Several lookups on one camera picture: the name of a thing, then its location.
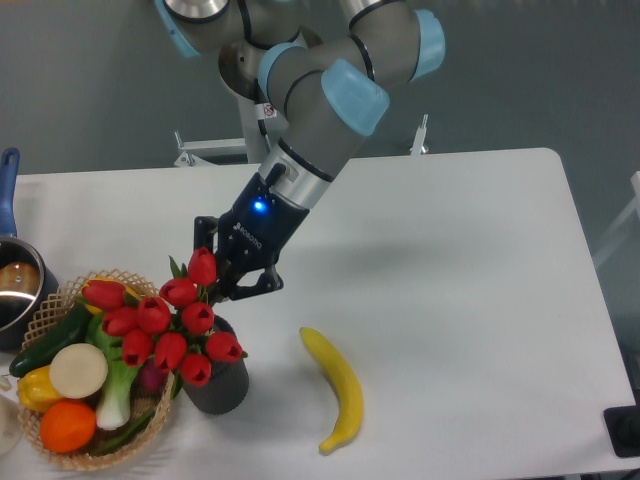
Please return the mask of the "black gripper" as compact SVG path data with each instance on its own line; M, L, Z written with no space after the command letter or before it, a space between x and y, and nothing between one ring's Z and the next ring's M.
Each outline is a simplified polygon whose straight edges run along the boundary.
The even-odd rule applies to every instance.
M284 280L273 266L309 210L282 197L275 190L281 172L265 178L254 174L231 209L218 219L194 219L193 250L206 248L227 269L215 286L215 302L237 301L273 293ZM240 285L240 274L265 268L252 285Z

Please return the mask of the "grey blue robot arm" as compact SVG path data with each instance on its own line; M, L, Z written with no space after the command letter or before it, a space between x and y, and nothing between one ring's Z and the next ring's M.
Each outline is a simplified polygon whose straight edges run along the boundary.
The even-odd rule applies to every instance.
M235 74L287 127L231 209L195 221L194 245L216 258L210 303L281 289L282 248L389 107L391 87L438 69L444 30L404 1L345 1L348 34L311 45L292 1L160 1L186 56L236 47Z

